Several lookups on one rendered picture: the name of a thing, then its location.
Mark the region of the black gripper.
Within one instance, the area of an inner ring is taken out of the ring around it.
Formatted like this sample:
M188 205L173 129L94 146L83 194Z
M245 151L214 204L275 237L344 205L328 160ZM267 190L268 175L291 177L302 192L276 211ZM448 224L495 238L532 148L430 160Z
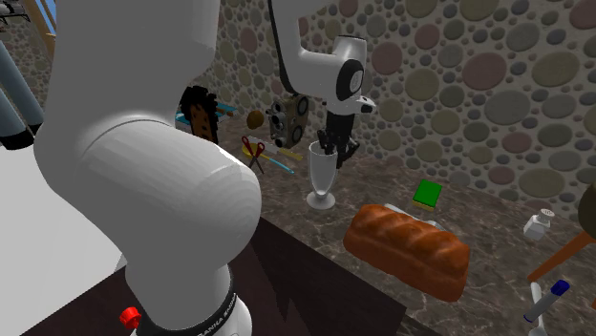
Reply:
M360 147L360 143L351 138L353 122L354 115L337 115L332 111L328 111L326 129L317 131L319 145L326 155L333 154L334 141L347 141L343 147L337 147L337 169L340 169L343 163L351 158Z

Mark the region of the clear tall footed glass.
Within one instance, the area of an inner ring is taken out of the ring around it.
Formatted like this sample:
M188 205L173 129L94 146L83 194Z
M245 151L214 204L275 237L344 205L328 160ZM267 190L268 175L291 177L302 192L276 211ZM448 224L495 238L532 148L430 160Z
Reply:
M335 177L337 153L327 154L319 141L309 146L309 180L313 190L307 195L308 205L317 210L328 210L335 204L335 197L330 192Z

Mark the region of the white-bladed knife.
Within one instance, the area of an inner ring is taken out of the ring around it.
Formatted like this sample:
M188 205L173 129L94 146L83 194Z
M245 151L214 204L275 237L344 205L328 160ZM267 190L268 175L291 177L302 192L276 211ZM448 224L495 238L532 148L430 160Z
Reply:
M289 149L278 147L278 146L276 146L276 145L274 145L272 143L269 143L269 142L266 142L264 140L258 139L255 136L248 136L247 138L248 138L248 140L251 143L263 143L265 145L265 150L268 151L268 152L270 152L271 154L278 154L278 153L280 153L282 155L285 155L285 156L290 157L290 158L294 158L296 160L302 160L303 159L303 157L301 155L298 155L296 153L293 153Z

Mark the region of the green and yellow sponge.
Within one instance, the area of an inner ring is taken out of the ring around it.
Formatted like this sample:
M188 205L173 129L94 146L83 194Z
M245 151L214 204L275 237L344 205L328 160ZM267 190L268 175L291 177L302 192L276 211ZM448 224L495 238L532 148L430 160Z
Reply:
M442 186L440 184L422 179L413 196L413 204L428 211L433 211L436 208L441 190Z

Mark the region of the brown bread loaf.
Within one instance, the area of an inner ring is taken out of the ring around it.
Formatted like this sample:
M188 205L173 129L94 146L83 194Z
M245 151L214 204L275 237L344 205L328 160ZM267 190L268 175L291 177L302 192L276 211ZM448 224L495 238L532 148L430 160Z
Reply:
M443 302L456 302L467 281L470 248L450 232L365 204L343 244L358 259Z

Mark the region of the black and brown toothed object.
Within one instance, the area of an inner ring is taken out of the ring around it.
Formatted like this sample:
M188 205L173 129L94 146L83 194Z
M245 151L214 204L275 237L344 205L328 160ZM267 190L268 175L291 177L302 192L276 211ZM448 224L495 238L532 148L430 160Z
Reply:
M187 87L181 97L180 106L186 120L190 122L192 134L215 144L218 139L217 96L205 87Z

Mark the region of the dark robot stand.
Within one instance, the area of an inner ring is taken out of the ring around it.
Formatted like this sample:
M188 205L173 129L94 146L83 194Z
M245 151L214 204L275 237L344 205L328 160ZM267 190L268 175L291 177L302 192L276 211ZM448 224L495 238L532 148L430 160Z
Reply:
M395 336L406 308L267 220L230 264L253 336ZM130 336L137 298L118 271L22 336Z

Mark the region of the white salt shaker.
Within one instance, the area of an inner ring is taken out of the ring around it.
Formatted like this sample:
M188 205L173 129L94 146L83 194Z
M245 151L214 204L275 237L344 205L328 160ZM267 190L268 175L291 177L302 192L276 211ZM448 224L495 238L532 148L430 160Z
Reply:
M550 209L541 209L536 215L533 215L523 228L523 234L534 241L539 241L549 230L552 219L555 214Z

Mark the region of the grey marker with blue cap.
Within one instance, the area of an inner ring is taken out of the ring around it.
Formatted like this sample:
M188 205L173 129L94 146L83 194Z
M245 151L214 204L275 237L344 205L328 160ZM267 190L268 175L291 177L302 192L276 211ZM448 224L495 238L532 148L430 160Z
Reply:
M551 307L559 298L570 288L570 284L565 280L556 281L550 289L543 294L540 285L536 282L530 284L532 298L534 303L523 314L523 318L528 323L536 321L549 307Z

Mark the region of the white plastic utensil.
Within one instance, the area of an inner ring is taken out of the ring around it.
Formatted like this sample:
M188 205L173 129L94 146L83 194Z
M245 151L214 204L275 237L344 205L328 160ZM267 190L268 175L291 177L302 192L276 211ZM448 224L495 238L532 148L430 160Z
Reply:
M530 284L532 299L534 303L537 303L542 297L542 289L538 283ZM528 336L548 336L543 323L543 316L540 315L537 319L538 325L533 327L529 332Z

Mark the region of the grey tube with black cap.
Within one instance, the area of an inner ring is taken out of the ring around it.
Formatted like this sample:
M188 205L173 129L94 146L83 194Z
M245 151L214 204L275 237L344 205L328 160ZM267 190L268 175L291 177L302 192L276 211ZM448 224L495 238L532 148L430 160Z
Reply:
M7 150L29 147L34 143L34 136L44 122L43 109L2 41L0 84L19 111L18 114L0 89L0 143Z

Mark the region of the red-handled scissors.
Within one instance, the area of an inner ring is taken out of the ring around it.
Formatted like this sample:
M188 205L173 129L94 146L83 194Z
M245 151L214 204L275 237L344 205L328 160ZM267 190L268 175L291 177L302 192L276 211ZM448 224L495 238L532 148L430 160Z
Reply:
M248 164L248 167L251 168L254 164L257 164L257 167L263 174L264 170L263 170L260 162L258 161L258 157L265 150L266 146L264 145L263 142L257 142L257 143L250 142L247 136L242 137L242 142L243 142L243 149L251 156L251 161Z

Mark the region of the brown wooden-handled tool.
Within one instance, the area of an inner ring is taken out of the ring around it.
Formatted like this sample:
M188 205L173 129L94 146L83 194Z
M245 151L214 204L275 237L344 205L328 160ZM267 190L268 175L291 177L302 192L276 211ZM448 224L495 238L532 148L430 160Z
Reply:
M590 243L596 243L596 181L584 191L578 206L578 222L582 231L558 252L543 262L527 276L529 282L535 282L557 265L565 262Z

